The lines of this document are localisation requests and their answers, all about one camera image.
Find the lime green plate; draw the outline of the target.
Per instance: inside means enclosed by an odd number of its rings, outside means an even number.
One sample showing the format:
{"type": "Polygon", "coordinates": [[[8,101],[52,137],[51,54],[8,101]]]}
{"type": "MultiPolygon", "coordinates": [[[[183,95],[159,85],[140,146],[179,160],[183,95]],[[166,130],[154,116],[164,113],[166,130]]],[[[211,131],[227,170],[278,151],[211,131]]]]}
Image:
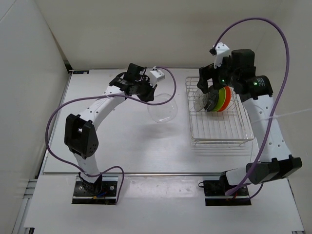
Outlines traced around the lime green plate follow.
{"type": "Polygon", "coordinates": [[[227,89],[224,87],[218,91],[219,97],[216,106],[213,109],[213,112],[218,112],[225,103],[227,96],[227,89]]]}

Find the black plate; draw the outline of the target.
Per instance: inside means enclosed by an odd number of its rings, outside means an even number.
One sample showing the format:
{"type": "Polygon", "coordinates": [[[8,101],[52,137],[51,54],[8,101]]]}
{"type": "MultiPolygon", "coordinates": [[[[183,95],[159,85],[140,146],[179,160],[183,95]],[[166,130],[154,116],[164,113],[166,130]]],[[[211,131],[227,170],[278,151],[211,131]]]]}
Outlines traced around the black plate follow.
{"type": "Polygon", "coordinates": [[[219,91],[212,89],[208,92],[208,101],[204,107],[206,112],[211,112],[217,105],[219,100],[219,91]]]}

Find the clear glass plate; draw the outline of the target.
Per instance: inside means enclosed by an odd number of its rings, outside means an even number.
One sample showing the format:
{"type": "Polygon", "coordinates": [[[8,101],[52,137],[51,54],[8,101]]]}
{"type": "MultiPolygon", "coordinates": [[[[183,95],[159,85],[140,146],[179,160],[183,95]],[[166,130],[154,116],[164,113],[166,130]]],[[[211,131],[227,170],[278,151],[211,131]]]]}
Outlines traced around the clear glass plate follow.
{"type": "Polygon", "coordinates": [[[200,89],[197,89],[194,94],[194,110],[196,112],[208,108],[211,105],[211,101],[209,100],[209,94],[210,93],[204,94],[200,89]]]}
{"type": "Polygon", "coordinates": [[[151,119],[156,123],[169,122],[173,120],[178,113],[178,107],[174,98],[162,105],[148,105],[147,110],[151,119]]]}

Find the orange plate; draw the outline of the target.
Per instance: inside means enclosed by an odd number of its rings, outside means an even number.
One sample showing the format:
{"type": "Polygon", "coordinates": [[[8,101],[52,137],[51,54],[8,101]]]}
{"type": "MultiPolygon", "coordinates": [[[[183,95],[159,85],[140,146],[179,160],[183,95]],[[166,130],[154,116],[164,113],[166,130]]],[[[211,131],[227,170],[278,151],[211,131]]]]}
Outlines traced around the orange plate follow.
{"type": "Polygon", "coordinates": [[[222,106],[223,111],[226,110],[226,108],[229,106],[230,101],[231,101],[231,97],[232,97],[231,88],[229,86],[226,86],[225,90],[226,90],[226,98],[225,98],[224,105],[222,106]]]}

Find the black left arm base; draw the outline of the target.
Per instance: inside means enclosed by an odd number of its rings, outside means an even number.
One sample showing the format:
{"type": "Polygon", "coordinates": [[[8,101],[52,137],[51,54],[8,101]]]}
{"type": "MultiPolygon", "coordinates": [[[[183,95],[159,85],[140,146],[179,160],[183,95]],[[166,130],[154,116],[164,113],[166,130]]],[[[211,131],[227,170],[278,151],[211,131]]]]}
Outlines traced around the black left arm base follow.
{"type": "Polygon", "coordinates": [[[117,177],[102,177],[95,187],[87,186],[77,176],[73,189],[72,204],[114,205],[117,201],[117,177]]]}

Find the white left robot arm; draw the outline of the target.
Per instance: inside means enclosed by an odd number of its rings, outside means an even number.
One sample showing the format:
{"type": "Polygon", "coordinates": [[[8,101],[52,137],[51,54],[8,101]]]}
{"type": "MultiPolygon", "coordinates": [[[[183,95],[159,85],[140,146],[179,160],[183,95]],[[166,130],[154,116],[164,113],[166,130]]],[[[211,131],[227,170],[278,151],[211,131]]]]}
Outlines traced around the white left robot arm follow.
{"type": "Polygon", "coordinates": [[[66,118],[64,143],[82,169],[80,180],[83,188],[91,195],[98,195],[102,190],[102,176],[95,157],[99,145],[98,127],[127,96],[136,95],[144,102],[153,101],[157,83],[164,78],[164,73],[157,68],[146,71],[130,63],[126,72],[118,74],[109,82],[102,98],[96,99],[79,114],[70,114],[66,118]]]}

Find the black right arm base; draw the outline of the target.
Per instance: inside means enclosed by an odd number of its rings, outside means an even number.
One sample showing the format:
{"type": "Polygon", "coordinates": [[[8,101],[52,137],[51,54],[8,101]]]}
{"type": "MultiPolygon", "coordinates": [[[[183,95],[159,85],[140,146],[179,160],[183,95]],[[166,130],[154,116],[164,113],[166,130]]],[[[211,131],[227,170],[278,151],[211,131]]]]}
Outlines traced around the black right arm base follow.
{"type": "Polygon", "coordinates": [[[243,186],[231,195],[225,192],[235,188],[228,183],[224,173],[217,176],[204,176],[198,183],[204,190],[205,206],[250,206],[251,199],[248,188],[243,186]]]}

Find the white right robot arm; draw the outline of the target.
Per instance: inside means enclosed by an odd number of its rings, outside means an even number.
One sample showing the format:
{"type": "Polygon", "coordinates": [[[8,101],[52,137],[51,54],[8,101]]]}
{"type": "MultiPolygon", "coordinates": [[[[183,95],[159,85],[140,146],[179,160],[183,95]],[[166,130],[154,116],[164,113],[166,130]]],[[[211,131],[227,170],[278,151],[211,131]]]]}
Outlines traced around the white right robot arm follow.
{"type": "Polygon", "coordinates": [[[215,94],[231,87],[247,111],[259,151],[253,163],[225,171],[219,190],[233,194],[247,184],[261,184],[283,179],[302,167],[300,157],[293,157],[286,145],[279,123],[274,118],[277,98],[267,76],[257,76],[255,53],[250,49],[210,50],[214,63],[199,69],[197,87],[204,94],[215,94]]]}

